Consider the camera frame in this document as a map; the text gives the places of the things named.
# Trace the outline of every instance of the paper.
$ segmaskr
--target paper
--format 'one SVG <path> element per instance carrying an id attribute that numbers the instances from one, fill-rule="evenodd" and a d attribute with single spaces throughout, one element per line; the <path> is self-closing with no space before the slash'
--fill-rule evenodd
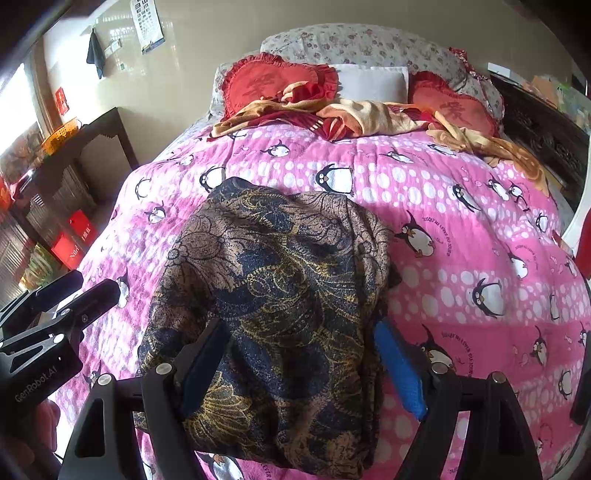
<path id="1" fill-rule="evenodd" d="M 148 53 L 164 43 L 156 5 L 154 0 L 131 0 L 130 5 L 142 54 Z"/>

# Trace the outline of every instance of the pink blanket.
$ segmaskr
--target pink blanket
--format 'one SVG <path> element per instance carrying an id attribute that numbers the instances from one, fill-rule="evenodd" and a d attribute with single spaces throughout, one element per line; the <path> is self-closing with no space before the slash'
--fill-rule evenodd
<path id="1" fill-rule="evenodd" d="M 348 194 L 375 212 L 396 235 L 391 256 L 403 282 L 389 294 L 389 315 L 402 334 L 460 375 L 506 373 L 544 476 L 566 461 L 580 430 L 569 410 L 591 309 L 582 276 L 550 239 L 559 229 L 555 204 L 521 173 L 433 145 L 422 132 L 331 144 L 291 125 L 266 125 L 211 143 L 191 132 L 174 145 L 128 177 L 111 222 L 80 267 L 85 288 L 117 279 L 121 298 L 88 328 L 80 346 L 84 370 L 57 394 L 62 428 L 73 424 L 98 375 L 135 374 L 168 249 L 208 192 L 239 176 L 286 193 Z M 366 480 L 392 478 L 417 430 L 390 381 L 384 389 L 380 440 Z M 461 414 L 444 479 L 454 477 L 467 423 Z M 149 440 L 139 438 L 153 466 Z M 272 465 L 203 458 L 217 480 L 311 478 Z"/>

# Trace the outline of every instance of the wall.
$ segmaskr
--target wall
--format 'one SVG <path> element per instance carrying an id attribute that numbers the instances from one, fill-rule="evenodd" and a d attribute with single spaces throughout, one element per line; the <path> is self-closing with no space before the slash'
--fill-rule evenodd
<path id="1" fill-rule="evenodd" d="M 323 22 L 381 24 L 463 48 L 483 71 L 489 61 L 526 78 L 550 73 L 566 80 L 571 71 L 570 57 L 552 33 L 502 0 L 156 0 L 156 5 L 166 42 L 146 55 L 140 52 L 128 0 L 95 21 L 103 48 L 117 38 L 123 43 L 107 59 L 107 77 L 100 81 L 95 68 L 85 63 L 90 28 L 67 41 L 55 31 L 45 37 L 50 83 L 54 90 L 64 88 L 67 118 L 91 121 L 121 107 L 140 163 L 151 161 L 206 112 L 218 64 L 257 50 L 265 37 L 289 28 Z M 60 23 L 54 28 L 63 30 Z M 92 153 L 85 152 L 86 164 L 109 162 L 112 173 L 97 183 L 110 182 L 106 189 L 116 192 L 128 171 L 118 149 L 102 145 L 87 150 Z"/>

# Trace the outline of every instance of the dark wooden furniture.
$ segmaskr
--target dark wooden furniture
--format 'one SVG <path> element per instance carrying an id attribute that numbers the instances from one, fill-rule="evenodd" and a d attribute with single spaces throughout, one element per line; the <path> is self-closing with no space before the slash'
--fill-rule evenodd
<path id="1" fill-rule="evenodd" d="M 88 251 L 88 246 L 85 245 L 82 238 L 78 237 L 74 230 L 72 230 L 68 212 L 65 211 L 59 202 L 54 200 L 54 195 L 61 186 L 66 167 L 72 165 L 74 161 L 80 157 L 82 149 L 100 135 L 109 138 L 117 137 L 123 148 L 125 157 L 129 162 L 130 168 L 135 170 L 139 167 L 134 149 L 129 142 L 129 138 L 127 137 L 125 127 L 123 126 L 117 108 L 112 108 L 93 122 L 83 125 L 76 135 L 69 139 L 53 155 L 46 158 L 42 165 L 33 172 L 29 181 L 27 181 L 21 188 L 21 198 L 12 207 L 11 213 L 19 221 L 23 230 L 45 249 L 48 249 L 49 245 L 46 244 L 41 235 L 29 223 L 26 218 L 26 211 L 19 208 L 19 205 L 24 205 L 26 209 L 30 204 L 31 199 L 36 195 L 39 195 L 43 203 L 55 214 L 56 221 L 60 228 L 66 234 L 71 236 L 78 247 L 86 253 Z"/>
<path id="2" fill-rule="evenodd" d="M 587 174 L 589 136 L 570 118 L 510 80 L 491 74 L 505 101 L 505 133 L 567 182 L 564 197 L 576 211 Z"/>

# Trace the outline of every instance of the metal screw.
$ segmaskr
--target metal screw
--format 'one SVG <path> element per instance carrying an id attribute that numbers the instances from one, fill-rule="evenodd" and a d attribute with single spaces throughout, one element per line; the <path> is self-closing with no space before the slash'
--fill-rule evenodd
<path id="1" fill-rule="evenodd" d="M 433 365 L 431 365 L 431 370 L 433 370 L 433 372 L 435 372 L 437 375 L 445 375 L 448 368 L 446 364 L 435 362 Z"/>
<path id="2" fill-rule="evenodd" d="M 160 364 L 156 367 L 156 373 L 158 375 L 166 375 L 169 374 L 173 370 L 173 366 L 171 364 Z"/>
<path id="3" fill-rule="evenodd" d="M 109 385 L 111 383 L 111 376 L 109 374 L 102 374 L 97 380 L 97 382 L 101 387 Z"/>
<path id="4" fill-rule="evenodd" d="M 493 372 L 492 379 L 495 383 L 505 383 L 507 381 L 507 377 L 503 372 Z"/>

